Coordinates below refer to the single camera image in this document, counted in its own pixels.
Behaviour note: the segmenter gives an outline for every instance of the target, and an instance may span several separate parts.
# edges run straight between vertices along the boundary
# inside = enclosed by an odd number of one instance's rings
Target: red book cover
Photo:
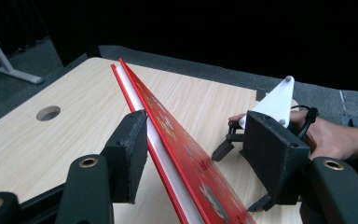
[[[172,164],[175,170],[174,175],[179,175],[179,181],[186,188],[185,195],[175,193],[177,190],[172,189],[173,183],[169,180],[172,174],[163,171],[161,161],[156,156],[156,149],[149,144],[153,162],[156,164],[180,220],[191,222],[191,219],[198,219],[198,221],[202,219],[205,223],[255,223],[210,156],[125,62],[122,59],[119,61],[119,69],[114,65],[112,68],[130,109],[133,111],[137,110],[136,107],[138,109],[143,107],[146,110],[162,144],[162,150],[165,150],[169,157],[165,162]],[[123,80],[124,73],[128,80]],[[129,85],[128,82],[133,87],[130,93],[126,88],[126,85]],[[192,201],[191,205],[198,210],[192,211],[196,215],[189,215],[187,211],[184,211],[184,206],[187,204],[181,202],[183,197],[188,197],[188,201]]]

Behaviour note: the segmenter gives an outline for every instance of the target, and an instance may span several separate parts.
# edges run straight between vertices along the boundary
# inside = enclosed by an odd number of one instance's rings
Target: finger
[[[236,115],[236,116],[232,116],[232,117],[228,118],[228,120],[230,120],[230,121],[238,121],[241,118],[243,118],[243,116],[245,116],[245,115],[246,115],[246,113],[239,114],[239,115]]]

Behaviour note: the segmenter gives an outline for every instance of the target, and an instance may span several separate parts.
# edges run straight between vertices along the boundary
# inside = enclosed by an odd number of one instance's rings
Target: human hand
[[[301,129],[305,122],[307,110],[292,111],[290,122],[298,129]],[[238,121],[246,113],[228,118],[230,121]],[[310,159],[316,157],[330,157],[337,160],[345,160],[356,150],[353,143],[353,129],[337,125],[322,118],[316,118],[306,133],[305,142],[310,146]]]

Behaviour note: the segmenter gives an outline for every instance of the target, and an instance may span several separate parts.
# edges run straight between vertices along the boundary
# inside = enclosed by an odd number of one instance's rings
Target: hole in table
[[[59,107],[57,107],[56,105],[51,105],[39,111],[39,113],[37,113],[36,115],[36,118],[40,121],[51,120],[57,117],[60,112],[61,109]]]

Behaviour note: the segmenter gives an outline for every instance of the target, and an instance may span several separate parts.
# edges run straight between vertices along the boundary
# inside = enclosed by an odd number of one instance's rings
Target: black clamp
[[[242,129],[238,121],[228,122],[228,133],[226,134],[226,140],[215,150],[212,154],[213,161],[221,161],[231,149],[234,148],[232,142],[242,142],[243,133],[237,133],[238,129]]]

